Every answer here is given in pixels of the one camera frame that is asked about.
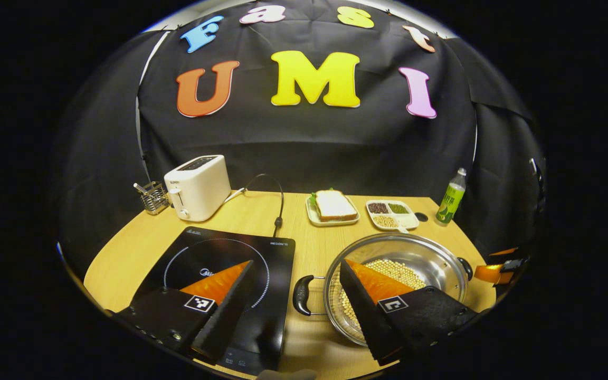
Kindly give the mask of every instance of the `green bottle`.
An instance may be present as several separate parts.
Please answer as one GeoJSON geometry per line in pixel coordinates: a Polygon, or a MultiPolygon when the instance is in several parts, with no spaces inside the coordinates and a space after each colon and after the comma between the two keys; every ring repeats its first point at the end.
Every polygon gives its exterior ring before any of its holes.
{"type": "Polygon", "coordinates": [[[459,168],[456,177],[449,181],[447,191],[442,198],[442,204],[435,215],[436,222],[441,226],[447,226],[454,218],[454,213],[459,208],[459,202],[466,191],[466,169],[459,168]]]}

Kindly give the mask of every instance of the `power cord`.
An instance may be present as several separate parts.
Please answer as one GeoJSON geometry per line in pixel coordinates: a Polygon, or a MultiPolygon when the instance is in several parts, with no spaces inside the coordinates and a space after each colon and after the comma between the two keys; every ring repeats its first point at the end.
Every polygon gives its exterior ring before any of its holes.
{"type": "Polygon", "coordinates": [[[239,192],[244,193],[248,191],[248,187],[250,185],[252,185],[252,183],[257,179],[260,178],[261,176],[267,176],[268,178],[271,178],[272,180],[275,181],[275,183],[278,184],[278,188],[280,189],[280,212],[278,213],[278,218],[275,219],[275,222],[273,222],[273,225],[275,225],[275,229],[273,229],[273,237],[276,237],[276,232],[278,231],[278,229],[280,228],[280,226],[283,226],[283,200],[284,200],[284,195],[283,195],[283,188],[280,186],[280,182],[278,182],[277,179],[273,178],[273,176],[268,175],[266,173],[261,173],[258,174],[256,176],[253,177],[252,180],[250,180],[250,182],[248,182],[248,184],[244,187],[244,188],[239,188],[239,190],[236,190],[236,193],[232,194],[229,198],[227,198],[224,202],[228,202],[230,199],[232,199],[235,195],[238,195],[239,192]]]}

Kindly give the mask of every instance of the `white toaster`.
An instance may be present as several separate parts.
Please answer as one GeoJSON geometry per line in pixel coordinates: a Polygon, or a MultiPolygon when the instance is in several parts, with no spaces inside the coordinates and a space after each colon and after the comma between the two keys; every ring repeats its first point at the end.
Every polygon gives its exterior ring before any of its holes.
{"type": "Polygon", "coordinates": [[[231,193],[224,156],[201,156],[164,176],[168,198],[180,219],[209,219],[231,193]]]}

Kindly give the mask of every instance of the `white plate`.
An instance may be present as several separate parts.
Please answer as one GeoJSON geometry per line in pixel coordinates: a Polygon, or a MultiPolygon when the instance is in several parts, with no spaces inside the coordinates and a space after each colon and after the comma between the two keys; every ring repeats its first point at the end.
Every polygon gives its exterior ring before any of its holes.
{"type": "Polygon", "coordinates": [[[360,219],[360,213],[358,212],[358,209],[355,207],[355,204],[353,204],[353,202],[346,197],[346,199],[348,199],[348,202],[353,206],[353,209],[355,210],[355,214],[356,217],[355,219],[352,219],[350,221],[330,221],[330,222],[322,222],[320,220],[320,216],[318,215],[318,209],[316,208],[316,204],[312,203],[310,201],[311,197],[307,197],[305,204],[306,204],[306,211],[307,214],[309,214],[309,220],[311,221],[311,223],[313,223],[314,226],[319,226],[319,227],[325,227],[325,226],[343,226],[345,224],[353,224],[357,221],[359,221],[360,219]]]}
{"type": "Polygon", "coordinates": [[[407,204],[405,204],[405,202],[388,201],[388,200],[384,200],[384,199],[373,199],[373,200],[369,200],[369,201],[367,201],[367,203],[365,203],[365,209],[367,209],[367,214],[369,214],[370,221],[372,221],[372,223],[374,223],[374,225],[378,229],[392,231],[392,230],[400,230],[400,227],[382,226],[381,224],[378,224],[376,221],[374,221],[375,216],[386,216],[388,218],[391,218],[391,219],[393,219],[393,221],[396,222],[396,224],[398,224],[399,226],[402,226],[404,229],[407,229],[407,230],[412,230],[419,226],[419,219],[417,219],[417,217],[414,215],[414,212],[412,212],[412,209],[410,209],[410,207],[407,204]],[[386,211],[388,211],[388,212],[386,214],[376,214],[374,212],[371,212],[371,211],[369,211],[370,204],[383,204],[386,206],[386,211]],[[404,207],[407,210],[407,214],[396,214],[395,212],[393,212],[393,210],[391,210],[390,204],[401,205],[402,207],[404,207]]]}

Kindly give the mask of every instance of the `bread slice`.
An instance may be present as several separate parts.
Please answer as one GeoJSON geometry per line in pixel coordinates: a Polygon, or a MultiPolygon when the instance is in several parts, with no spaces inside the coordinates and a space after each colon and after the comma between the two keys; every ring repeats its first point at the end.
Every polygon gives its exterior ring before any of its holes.
{"type": "Polygon", "coordinates": [[[339,190],[316,192],[316,208],[321,222],[352,221],[358,212],[339,190]]]}

